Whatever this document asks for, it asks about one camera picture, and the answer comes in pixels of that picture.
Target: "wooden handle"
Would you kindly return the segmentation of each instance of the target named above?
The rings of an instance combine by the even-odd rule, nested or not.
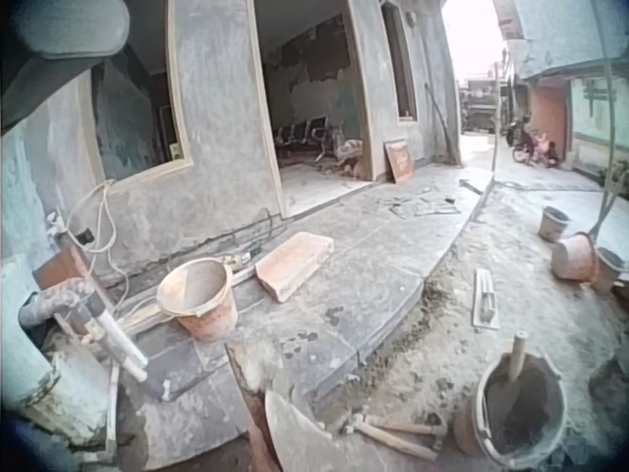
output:
[[[420,459],[429,460],[432,462],[436,461],[436,452],[422,445],[413,444],[411,442],[400,440],[390,433],[386,433],[383,430],[379,430],[378,428],[374,428],[367,423],[361,423],[356,426],[356,429],[360,431],[362,434],[371,438],[379,443],[382,443],[392,449],[397,450],[398,452],[402,452],[404,454],[413,455],[415,457],[419,457]]]
[[[524,367],[524,359],[527,355],[526,342],[529,334],[520,329],[515,333],[513,338],[513,348],[511,349],[511,358],[509,359],[509,381],[515,382],[522,373]]]
[[[447,425],[440,426],[428,426],[428,425],[416,425],[414,423],[400,423],[397,421],[387,420],[379,416],[367,415],[365,417],[365,423],[368,425],[376,426],[377,428],[384,428],[385,430],[399,431],[400,433],[410,433],[412,435],[434,435],[441,438],[447,436]]]

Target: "electrical wire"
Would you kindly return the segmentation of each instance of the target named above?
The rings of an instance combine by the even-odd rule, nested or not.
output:
[[[111,214],[111,210],[109,209],[109,201],[107,200],[107,193],[109,192],[109,188],[115,183],[116,181],[113,179],[109,179],[109,180],[105,180],[104,182],[102,182],[101,184],[98,184],[97,186],[95,186],[93,189],[91,189],[85,196],[83,196],[72,208],[72,210],[70,211],[70,213],[68,214],[68,219],[66,221],[66,232],[68,233],[68,236],[70,237],[70,239],[72,239],[72,241],[79,246],[81,249],[83,249],[87,254],[92,254],[93,257],[91,259],[91,262],[89,264],[89,270],[87,271],[87,275],[86,278],[90,277],[91,274],[94,271],[94,268],[96,266],[96,261],[98,259],[98,256],[105,254],[106,258],[107,258],[107,262],[109,263],[109,266],[117,273],[120,273],[124,279],[125,279],[125,291],[122,294],[122,296],[120,297],[120,300],[118,300],[118,302],[116,303],[115,307],[114,307],[114,312],[116,312],[120,306],[122,305],[122,303],[125,301],[125,299],[127,298],[127,295],[129,294],[129,276],[123,271],[121,270],[112,260],[111,258],[111,248],[114,246],[114,244],[116,243],[116,239],[118,238],[118,228],[116,227],[116,223],[114,221],[114,218]],[[75,213],[77,213],[77,211],[79,211],[79,209],[85,205],[89,199],[91,199],[94,195],[96,195],[96,193],[98,191],[102,190],[102,198],[100,200],[100,204],[98,206],[98,217],[96,219],[96,238],[94,241],[94,247],[93,248],[89,248],[88,246],[82,244],[77,237],[72,234],[72,231],[70,231],[70,223],[72,222],[72,218],[75,216]],[[109,221],[109,224],[111,225],[111,236],[109,237],[109,240],[107,241],[106,244],[104,244],[102,247],[100,247],[100,238],[101,238],[101,229],[102,229],[102,218],[103,218],[103,212],[104,214],[107,216],[107,220]]]

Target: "hammer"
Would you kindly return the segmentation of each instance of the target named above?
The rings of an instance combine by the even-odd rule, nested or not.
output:
[[[378,441],[394,450],[402,452],[404,454],[413,455],[420,459],[425,459],[434,462],[437,458],[437,453],[423,445],[415,444],[412,442],[401,440],[400,438],[386,433],[381,430],[386,428],[393,431],[399,431],[401,433],[411,433],[415,435],[435,435],[439,438],[447,435],[447,426],[425,426],[415,425],[407,423],[397,423],[379,418],[372,415],[365,415],[363,413],[353,414],[349,421],[343,428],[344,434],[352,434],[358,431],[372,440]]]

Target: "building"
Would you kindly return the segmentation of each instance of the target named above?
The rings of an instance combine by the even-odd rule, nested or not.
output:
[[[123,51],[4,136],[3,258],[43,265],[58,251],[46,217],[68,219],[110,180],[112,259],[127,274],[246,244],[269,216],[290,220],[385,178],[385,142],[405,139],[418,164],[445,154],[426,86],[458,135],[438,2],[127,3]],[[317,119],[362,140],[360,180],[282,165],[278,136]],[[74,233],[96,233],[99,203],[77,207]],[[105,241],[113,228],[102,229]],[[96,273],[121,278],[108,264]]]
[[[573,151],[575,167],[596,176],[607,167],[609,108],[603,54],[590,0],[494,0],[514,72],[529,87],[533,124]],[[629,7],[599,0],[613,69],[615,155],[629,159]]]

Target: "brick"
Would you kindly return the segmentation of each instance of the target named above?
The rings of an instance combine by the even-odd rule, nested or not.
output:
[[[321,267],[334,252],[334,240],[297,233],[256,264],[257,278],[282,303]]]

